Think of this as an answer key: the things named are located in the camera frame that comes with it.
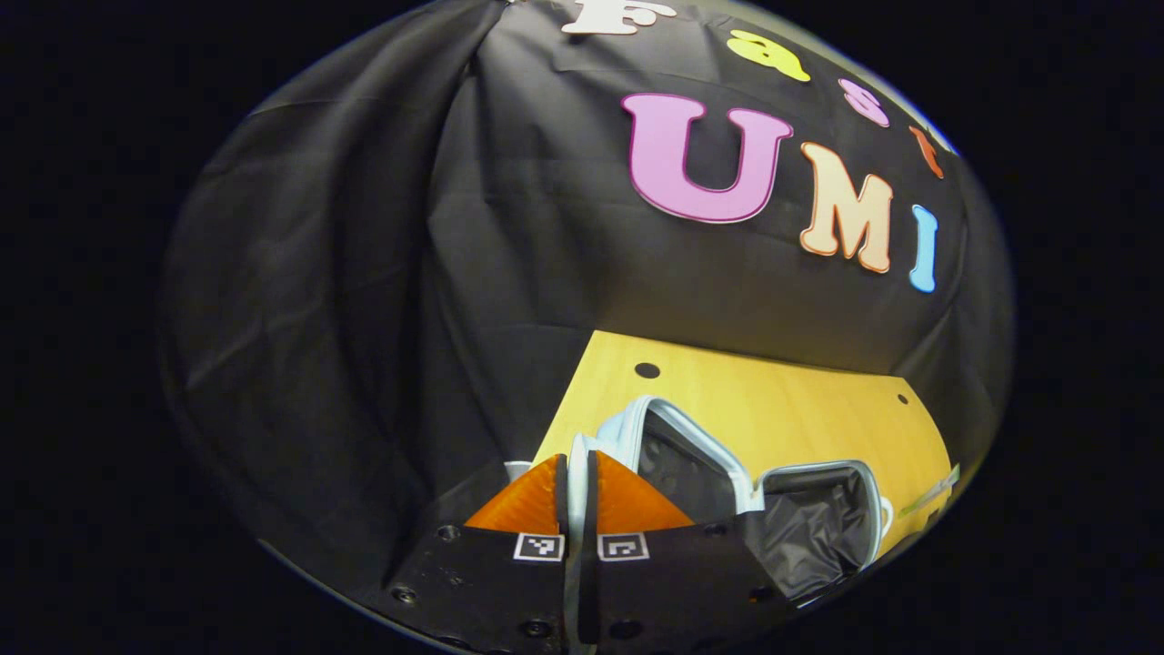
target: wooden board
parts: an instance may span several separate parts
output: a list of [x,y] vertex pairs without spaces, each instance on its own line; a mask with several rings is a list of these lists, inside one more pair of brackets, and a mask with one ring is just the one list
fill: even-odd
[[[647,363],[659,377],[634,369]],[[676,405],[736,454],[755,479],[769,469],[860,460],[894,508],[950,474],[934,420],[901,378],[797,366],[596,332],[579,363],[534,463],[569,455],[574,435],[595,436],[641,396]],[[894,519],[879,556],[921,531],[950,492]]]

